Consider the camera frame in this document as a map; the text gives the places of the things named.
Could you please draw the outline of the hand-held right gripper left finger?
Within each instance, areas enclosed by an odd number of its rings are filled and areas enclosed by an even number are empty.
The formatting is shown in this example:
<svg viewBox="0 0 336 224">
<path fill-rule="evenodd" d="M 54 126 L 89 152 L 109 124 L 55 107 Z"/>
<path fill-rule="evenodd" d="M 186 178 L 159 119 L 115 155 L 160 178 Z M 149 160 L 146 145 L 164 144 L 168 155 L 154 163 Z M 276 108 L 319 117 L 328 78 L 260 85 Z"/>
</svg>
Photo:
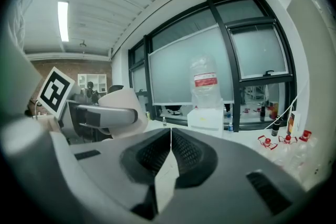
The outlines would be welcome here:
<svg viewBox="0 0 336 224">
<path fill-rule="evenodd" d="M 85 221 L 153 221 L 154 179 L 170 149 L 170 129 L 96 143 L 51 141 L 68 189 Z"/>
</svg>

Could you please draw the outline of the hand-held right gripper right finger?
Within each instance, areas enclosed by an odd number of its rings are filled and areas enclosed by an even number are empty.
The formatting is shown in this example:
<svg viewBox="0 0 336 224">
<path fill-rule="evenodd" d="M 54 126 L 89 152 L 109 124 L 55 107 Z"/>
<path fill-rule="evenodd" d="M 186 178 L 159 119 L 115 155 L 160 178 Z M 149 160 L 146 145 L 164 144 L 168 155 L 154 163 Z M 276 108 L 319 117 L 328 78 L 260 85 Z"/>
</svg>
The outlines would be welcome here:
<svg viewBox="0 0 336 224">
<path fill-rule="evenodd" d="M 172 129 L 180 176 L 167 207 L 169 221 L 285 219 L 305 191 L 251 148 L 186 129 Z"/>
</svg>

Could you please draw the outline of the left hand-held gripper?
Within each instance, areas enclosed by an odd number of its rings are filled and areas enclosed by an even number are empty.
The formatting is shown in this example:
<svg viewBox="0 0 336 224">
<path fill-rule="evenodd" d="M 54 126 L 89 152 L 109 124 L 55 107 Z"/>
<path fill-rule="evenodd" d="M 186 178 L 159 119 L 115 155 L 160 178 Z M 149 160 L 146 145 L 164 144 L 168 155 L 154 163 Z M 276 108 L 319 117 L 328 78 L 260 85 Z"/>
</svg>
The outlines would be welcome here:
<svg viewBox="0 0 336 224">
<path fill-rule="evenodd" d="M 49 114 L 37 115 L 36 120 L 47 130 L 60 133 L 64 126 L 64 115 L 69 111 L 68 101 L 72 101 L 78 93 L 79 87 L 75 80 L 53 67 L 37 97 L 38 103 Z M 123 127 L 135 123 L 138 119 L 135 109 L 97 105 L 77 106 L 77 116 L 80 125 L 92 128 Z"/>
</svg>

